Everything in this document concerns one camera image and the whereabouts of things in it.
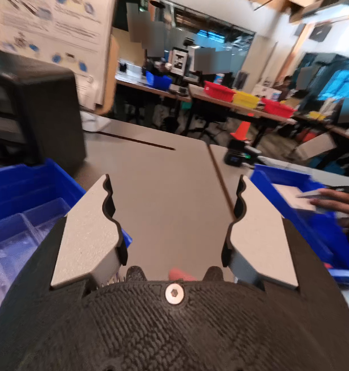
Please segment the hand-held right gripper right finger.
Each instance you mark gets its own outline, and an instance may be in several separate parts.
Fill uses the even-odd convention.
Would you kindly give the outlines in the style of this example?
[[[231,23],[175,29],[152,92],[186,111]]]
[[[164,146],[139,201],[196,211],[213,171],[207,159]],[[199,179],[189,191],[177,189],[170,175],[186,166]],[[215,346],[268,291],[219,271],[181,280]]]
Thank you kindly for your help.
[[[296,290],[285,219],[245,175],[239,178],[236,196],[235,221],[222,248],[223,267],[231,270],[235,283],[263,286],[267,281]]]

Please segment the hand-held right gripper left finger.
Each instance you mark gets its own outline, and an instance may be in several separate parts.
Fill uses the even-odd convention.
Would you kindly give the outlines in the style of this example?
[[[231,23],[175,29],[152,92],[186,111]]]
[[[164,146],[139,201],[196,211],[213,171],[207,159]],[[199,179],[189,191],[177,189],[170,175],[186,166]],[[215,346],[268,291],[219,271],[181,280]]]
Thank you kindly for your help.
[[[128,234],[114,218],[116,208],[108,174],[102,175],[66,215],[51,287],[83,279],[98,288],[119,277],[128,260]]]

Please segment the blue plastic bin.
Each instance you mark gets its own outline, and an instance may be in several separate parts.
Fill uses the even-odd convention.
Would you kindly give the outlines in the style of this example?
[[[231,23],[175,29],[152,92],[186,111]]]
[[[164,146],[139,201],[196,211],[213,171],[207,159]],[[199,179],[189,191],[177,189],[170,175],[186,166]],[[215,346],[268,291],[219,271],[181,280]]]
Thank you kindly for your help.
[[[334,212],[299,210],[278,190],[278,186],[285,186],[304,193],[323,185],[308,174],[260,164],[255,165],[250,180],[282,216],[293,223],[320,260],[327,264],[332,278],[339,284],[349,284],[349,241]]]
[[[72,208],[86,192],[52,160],[35,167],[1,168],[0,220],[57,198]],[[60,289],[51,287],[51,279],[65,223],[66,215],[56,222],[12,283],[0,306],[0,333],[7,328],[30,328],[27,323],[39,312],[36,307],[41,298]]]
[[[166,75],[154,75],[146,71],[146,84],[153,89],[167,91],[172,84],[172,78]]]

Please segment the black drawer cabinet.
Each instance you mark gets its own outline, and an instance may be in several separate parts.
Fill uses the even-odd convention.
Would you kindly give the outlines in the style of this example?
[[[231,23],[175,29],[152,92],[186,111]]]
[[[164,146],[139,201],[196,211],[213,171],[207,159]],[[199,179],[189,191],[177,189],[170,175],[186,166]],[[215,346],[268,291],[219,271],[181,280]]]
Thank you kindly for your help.
[[[74,175],[85,158],[74,73],[0,51],[0,166],[51,159]]]

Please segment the grey desk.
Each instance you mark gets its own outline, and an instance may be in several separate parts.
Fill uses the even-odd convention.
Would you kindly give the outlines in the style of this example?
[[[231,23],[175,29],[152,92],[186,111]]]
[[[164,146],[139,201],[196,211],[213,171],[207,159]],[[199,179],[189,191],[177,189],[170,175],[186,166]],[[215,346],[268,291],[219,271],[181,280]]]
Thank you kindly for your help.
[[[233,214],[205,142],[116,120],[83,136],[86,158],[73,178],[87,191],[109,175],[114,218],[133,239],[121,277],[140,266],[153,281],[172,268],[202,279],[222,267]]]

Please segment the white card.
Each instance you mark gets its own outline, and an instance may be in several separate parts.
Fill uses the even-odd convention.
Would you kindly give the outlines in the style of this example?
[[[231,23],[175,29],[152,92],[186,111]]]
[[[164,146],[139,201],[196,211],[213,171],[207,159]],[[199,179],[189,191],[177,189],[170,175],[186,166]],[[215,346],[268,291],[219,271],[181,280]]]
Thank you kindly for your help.
[[[287,204],[296,211],[316,213],[316,206],[311,205],[307,198],[300,198],[302,191],[293,186],[273,184]]]

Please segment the pile of clear drawers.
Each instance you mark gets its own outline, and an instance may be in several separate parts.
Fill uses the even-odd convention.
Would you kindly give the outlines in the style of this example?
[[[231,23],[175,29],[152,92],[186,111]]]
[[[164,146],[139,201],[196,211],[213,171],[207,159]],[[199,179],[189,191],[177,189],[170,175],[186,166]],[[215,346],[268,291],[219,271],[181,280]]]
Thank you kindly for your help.
[[[24,265],[70,209],[57,198],[0,220],[0,306]]]

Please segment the black electronic device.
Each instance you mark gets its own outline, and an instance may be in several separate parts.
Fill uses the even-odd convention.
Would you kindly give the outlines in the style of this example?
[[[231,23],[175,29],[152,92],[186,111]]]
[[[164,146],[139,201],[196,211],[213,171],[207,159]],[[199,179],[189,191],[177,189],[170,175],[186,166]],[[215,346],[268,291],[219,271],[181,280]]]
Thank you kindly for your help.
[[[244,141],[233,138],[227,146],[223,162],[238,168],[242,166],[254,168],[255,163],[260,163],[259,156],[261,156],[261,154],[261,151],[247,145]]]

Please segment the red object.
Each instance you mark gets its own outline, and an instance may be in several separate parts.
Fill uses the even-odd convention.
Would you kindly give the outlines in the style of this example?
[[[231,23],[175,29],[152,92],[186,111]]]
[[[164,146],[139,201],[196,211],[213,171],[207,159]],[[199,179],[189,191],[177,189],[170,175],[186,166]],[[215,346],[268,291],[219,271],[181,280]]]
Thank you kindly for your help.
[[[168,280],[169,281],[191,282],[191,281],[196,281],[197,279],[178,268],[172,268],[168,273]]]

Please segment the orange traffic cone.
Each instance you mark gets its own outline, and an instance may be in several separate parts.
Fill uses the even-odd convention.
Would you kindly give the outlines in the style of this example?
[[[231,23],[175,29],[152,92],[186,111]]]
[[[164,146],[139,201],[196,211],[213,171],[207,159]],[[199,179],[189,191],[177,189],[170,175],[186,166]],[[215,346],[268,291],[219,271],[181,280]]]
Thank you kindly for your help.
[[[230,133],[231,137],[238,141],[246,141],[246,135],[249,131],[250,125],[251,123],[249,121],[242,121],[237,129],[234,132]]]

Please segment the wooden background table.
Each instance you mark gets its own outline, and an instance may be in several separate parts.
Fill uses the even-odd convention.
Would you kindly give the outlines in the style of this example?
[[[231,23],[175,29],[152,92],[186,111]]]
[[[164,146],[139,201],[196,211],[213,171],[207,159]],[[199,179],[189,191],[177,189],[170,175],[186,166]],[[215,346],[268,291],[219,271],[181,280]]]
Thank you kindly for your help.
[[[226,102],[210,97],[205,93],[204,88],[200,86],[190,84],[188,86],[188,91],[194,103],[196,100],[200,100],[212,105],[226,108],[231,111],[231,117],[240,119],[242,121],[247,121],[247,119],[251,119],[250,122],[257,122],[258,120],[268,120],[283,125],[294,125],[297,123],[297,121],[292,118],[283,118],[278,115],[269,114],[256,109],[250,109],[245,106],[235,105],[231,102]]]
[[[176,94],[172,94],[168,91],[154,89],[152,87],[146,86],[145,84],[141,84],[141,83],[136,84],[136,83],[133,83],[131,81],[127,82],[127,81],[122,81],[122,80],[116,79],[116,84],[126,86],[126,87],[129,87],[129,88],[132,88],[132,89],[148,92],[148,93],[151,93],[151,94],[155,94],[155,95],[158,95],[158,96],[161,96],[161,97],[170,98],[170,99],[173,99],[173,100],[179,100],[179,101],[188,102],[188,103],[192,102],[192,98],[189,95],[188,96],[179,96],[179,95],[176,95]]]

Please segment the red plastic bin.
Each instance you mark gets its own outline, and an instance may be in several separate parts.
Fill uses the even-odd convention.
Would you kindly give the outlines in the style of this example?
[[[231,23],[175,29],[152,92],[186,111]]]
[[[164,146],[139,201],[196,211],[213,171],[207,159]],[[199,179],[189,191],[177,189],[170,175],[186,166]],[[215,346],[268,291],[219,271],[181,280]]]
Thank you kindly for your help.
[[[211,98],[222,100],[228,103],[233,101],[233,96],[235,94],[234,90],[210,81],[204,82],[204,92]]]
[[[282,118],[291,118],[292,115],[296,112],[295,109],[291,108],[288,105],[274,100],[269,100],[265,97],[262,97],[260,101],[264,104],[263,111],[267,114],[276,115]]]

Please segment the yellow plastic bin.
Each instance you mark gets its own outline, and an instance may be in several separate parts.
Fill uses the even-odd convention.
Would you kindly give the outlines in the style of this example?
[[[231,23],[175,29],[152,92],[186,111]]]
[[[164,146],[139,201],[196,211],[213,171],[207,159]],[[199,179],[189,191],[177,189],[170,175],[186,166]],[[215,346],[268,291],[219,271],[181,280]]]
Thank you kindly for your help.
[[[233,104],[242,106],[248,109],[255,109],[260,102],[260,98],[255,95],[248,94],[244,91],[234,90]]]

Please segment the wooden backing board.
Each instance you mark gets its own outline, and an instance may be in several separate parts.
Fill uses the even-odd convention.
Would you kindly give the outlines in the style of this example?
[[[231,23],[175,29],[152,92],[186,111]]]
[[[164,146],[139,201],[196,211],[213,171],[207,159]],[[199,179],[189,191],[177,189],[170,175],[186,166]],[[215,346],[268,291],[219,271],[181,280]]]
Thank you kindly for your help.
[[[102,105],[96,105],[94,111],[96,115],[106,115],[113,107],[116,94],[116,71],[119,63],[119,51],[119,44],[116,38],[111,35],[104,88],[104,99]]]

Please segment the white marker tag stand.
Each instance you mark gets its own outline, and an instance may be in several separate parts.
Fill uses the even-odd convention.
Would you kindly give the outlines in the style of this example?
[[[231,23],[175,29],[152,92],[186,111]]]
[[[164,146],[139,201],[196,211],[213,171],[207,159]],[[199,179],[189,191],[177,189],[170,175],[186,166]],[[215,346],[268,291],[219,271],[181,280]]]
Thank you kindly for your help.
[[[172,66],[170,72],[180,77],[184,77],[187,57],[188,50],[174,47],[172,49],[172,61],[171,61]]]

